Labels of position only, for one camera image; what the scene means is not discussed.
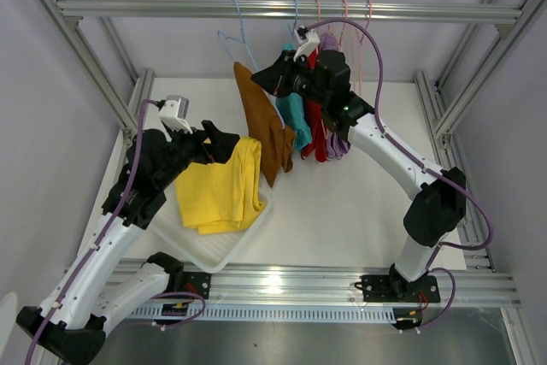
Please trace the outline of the pink hanger of red trousers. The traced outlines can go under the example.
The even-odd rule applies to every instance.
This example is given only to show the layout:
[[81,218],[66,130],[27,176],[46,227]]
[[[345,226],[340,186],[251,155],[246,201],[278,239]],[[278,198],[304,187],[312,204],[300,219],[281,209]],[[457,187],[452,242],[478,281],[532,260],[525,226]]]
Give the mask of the pink hanger of red trousers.
[[[316,11],[317,11],[317,22],[321,22],[321,0],[315,0],[315,3],[316,3]],[[315,29],[315,31],[318,33],[318,34],[321,34],[321,32],[319,31],[319,27],[317,27]]]

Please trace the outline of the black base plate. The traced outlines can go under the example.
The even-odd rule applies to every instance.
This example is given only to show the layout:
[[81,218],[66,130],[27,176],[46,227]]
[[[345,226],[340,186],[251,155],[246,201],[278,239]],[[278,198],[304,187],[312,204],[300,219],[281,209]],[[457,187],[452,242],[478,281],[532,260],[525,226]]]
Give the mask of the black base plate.
[[439,303],[441,301],[437,279],[424,274],[408,282],[393,274],[364,274],[351,285],[362,293],[367,303]]
[[164,292],[155,295],[159,299],[176,299],[175,303],[164,303],[159,319],[153,320],[155,327],[163,330],[180,327],[193,322],[204,314],[209,298],[210,277],[189,274],[180,286],[169,286]]

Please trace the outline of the pink hanger of yellow trousers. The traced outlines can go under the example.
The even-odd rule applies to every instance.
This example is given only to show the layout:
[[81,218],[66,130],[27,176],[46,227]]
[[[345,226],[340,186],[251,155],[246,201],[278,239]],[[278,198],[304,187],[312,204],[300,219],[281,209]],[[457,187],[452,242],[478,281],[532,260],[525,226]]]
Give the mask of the pink hanger of yellow trousers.
[[[368,30],[369,25],[372,21],[373,16],[373,3],[371,0],[367,0],[368,6],[368,17],[365,25],[365,29]],[[358,82],[357,82],[357,92],[358,95],[362,94],[362,85],[363,85],[363,63],[364,63],[364,40],[365,35],[360,31],[356,30],[356,39],[359,44],[359,62],[358,62]]]

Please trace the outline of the blue hanger of brown trousers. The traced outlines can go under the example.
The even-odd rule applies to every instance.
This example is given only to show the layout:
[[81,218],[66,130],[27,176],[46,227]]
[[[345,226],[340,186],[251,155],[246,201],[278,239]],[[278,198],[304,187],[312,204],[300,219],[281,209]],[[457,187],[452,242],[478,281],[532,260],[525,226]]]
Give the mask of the blue hanger of brown trousers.
[[230,1],[236,9],[236,17],[238,19],[238,35],[232,35],[225,31],[218,30],[216,32],[217,40],[219,41],[221,48],[225,51],[225,53],[232,62],[236,62],[238,59],[230,43],[238,44],[239,46],[241,46],[244,49],[245,55],[250,60],[251,66],[255,69],[255,72],[257,73],[259,69],[265,68],[265,66],[261,65],[259,61],[257,61],[257,59],[255,58],[255,54],[253,53],[253,49],[247,39],[240,2],[238,0]]

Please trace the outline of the white plastic basket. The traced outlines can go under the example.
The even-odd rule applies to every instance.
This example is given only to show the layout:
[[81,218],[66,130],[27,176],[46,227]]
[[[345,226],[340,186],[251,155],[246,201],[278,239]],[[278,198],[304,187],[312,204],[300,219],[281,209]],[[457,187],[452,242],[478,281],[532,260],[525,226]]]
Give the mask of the white plastic basket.
[[149,225],[159,250],[183,262],[191,262],[200,270],[215,274],[221,271],[265,226],[274,206],[272,190],[262,186],[259,199],[265,203],[250,228],[234,233],[200,235],[184,227],[175,199],[175,190],[167,191],[167,202]]

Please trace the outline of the brown trousers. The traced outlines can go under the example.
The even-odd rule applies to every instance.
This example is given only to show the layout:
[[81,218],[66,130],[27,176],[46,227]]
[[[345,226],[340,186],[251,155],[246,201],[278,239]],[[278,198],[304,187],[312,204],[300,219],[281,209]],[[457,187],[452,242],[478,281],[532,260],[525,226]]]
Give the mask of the brown trousers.
[[262,144],[261,172],[273,188],[279,172],[289,173],[293,168],[292,152],[297,135],[282,124],[266,92],[251,80],[251,71],[240,62],[235,62],[232,68],[249,136]]

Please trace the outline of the pink hanger of lilac trousers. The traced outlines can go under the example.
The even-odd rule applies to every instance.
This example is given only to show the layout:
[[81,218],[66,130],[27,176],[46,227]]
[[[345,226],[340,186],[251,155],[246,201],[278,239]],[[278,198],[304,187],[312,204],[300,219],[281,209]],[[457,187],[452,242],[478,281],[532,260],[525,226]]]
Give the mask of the pink hanger of lilac trousers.
[[[344,7],[344,18],[345,21],[349,18],[349,3],[348,0],[342,0],[342,4]],[[342,27],[340,29],[340,34],[338,38],[338,51],[343,51],[344,48],[344,36],[345,36],[345,29],[346,29],[346,22],[342,22]]]

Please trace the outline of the blue hanger of teal trousers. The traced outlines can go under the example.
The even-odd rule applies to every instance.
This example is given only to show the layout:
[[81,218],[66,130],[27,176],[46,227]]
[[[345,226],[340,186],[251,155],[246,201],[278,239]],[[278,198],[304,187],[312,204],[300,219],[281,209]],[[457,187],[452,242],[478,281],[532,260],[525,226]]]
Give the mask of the blue hanger of teal trousers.
[[293,0],[293,8],[294,8],[294,14],[292,22],[289,22],[287,24],[287,30],[289,33],[289,37],[291,39],[291,42],[297,42],[298,41],[298,23],[299,23],[299,3],[298,0]]

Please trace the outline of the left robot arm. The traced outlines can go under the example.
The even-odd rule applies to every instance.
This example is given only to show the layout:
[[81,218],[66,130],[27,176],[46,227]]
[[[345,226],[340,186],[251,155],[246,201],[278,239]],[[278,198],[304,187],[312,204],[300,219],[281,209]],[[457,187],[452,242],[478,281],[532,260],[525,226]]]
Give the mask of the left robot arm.
[[167,201],[166,189],[192,163],[226,163],[238,141],[237,134],[220,131],[212,121],[188,132],[140,129],[87,245],[53,292],[17,315],[31,346],[41,346],[66,364],[89,364],[114,328],[153,297],[203,301],[188,288],[183,262],[161,251],[115,291],[102,291]]

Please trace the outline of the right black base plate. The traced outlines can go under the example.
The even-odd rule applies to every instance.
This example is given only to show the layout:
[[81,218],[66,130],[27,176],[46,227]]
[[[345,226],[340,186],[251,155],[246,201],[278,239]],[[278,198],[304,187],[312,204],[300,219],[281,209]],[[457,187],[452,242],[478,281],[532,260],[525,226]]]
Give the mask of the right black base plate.
[[362,293],[367,303],[439,303],[441,301],[437,279],[424,274],[408,282],[393,274],[364,274],[351,285]]

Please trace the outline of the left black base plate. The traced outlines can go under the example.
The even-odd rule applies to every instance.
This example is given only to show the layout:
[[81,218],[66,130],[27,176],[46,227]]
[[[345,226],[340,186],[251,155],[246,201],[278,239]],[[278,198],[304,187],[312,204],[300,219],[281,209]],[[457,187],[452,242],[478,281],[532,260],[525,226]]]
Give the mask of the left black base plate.
[[175,303],[164,303],[159,319],[153,320],[155,327],[163,330],[180,327],[193,322],[204,314],[209,298],[210,277],[189,274],[180,286],[169,286],[164,292],[155,295],[159,299],[176,299]]

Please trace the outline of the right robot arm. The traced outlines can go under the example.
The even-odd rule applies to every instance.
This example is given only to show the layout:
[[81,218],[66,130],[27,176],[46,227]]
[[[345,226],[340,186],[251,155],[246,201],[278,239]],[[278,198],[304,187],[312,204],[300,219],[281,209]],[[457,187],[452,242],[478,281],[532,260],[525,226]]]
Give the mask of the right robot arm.
[[445,170],[418,155],[389,133],[377,110],[355,94],[343,53],[322,51],[314,64],[285,50],[251,80],[274,97],[292,93],[317,104],[327,128],[362,150],[404,190],[411,201],[403,217],[407,239],[391,265],[388,280],[393,297],[409,300],[419,290],[440,243],[466,214],[465,174]]

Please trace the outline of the teal trousers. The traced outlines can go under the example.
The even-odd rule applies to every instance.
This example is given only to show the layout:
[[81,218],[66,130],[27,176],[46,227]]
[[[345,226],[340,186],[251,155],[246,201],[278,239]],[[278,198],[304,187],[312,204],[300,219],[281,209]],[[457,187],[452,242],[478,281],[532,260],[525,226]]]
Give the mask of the teal trousers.
[[302,150],[312,142],[312,132],[305,120],[303,98],[292,93],[287,97],[278,97],[275,104],[284,123],[296,134],[294,149]]

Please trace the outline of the red trousers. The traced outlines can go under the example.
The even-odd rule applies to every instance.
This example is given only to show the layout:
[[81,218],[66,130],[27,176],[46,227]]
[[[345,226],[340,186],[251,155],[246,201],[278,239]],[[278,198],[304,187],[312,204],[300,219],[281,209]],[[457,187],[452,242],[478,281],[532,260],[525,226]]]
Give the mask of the red trousers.
[[307,159],[311,156],[319,163],[327,162],[326,133],[321,118],[321,106],[309,98],[303,98],[304,118],[311,132],[311,142],[300,150],[301,158]]

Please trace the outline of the yellow trousers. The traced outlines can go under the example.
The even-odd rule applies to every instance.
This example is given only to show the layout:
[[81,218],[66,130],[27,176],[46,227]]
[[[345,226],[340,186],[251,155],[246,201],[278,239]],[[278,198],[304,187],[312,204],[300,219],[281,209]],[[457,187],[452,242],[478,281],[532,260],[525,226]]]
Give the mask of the yellow trousers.
[[249,229],[265,209],[259,198],[262,144],[242,137],[225,164],[192,163],[175,181],[182,224],[200,235]]

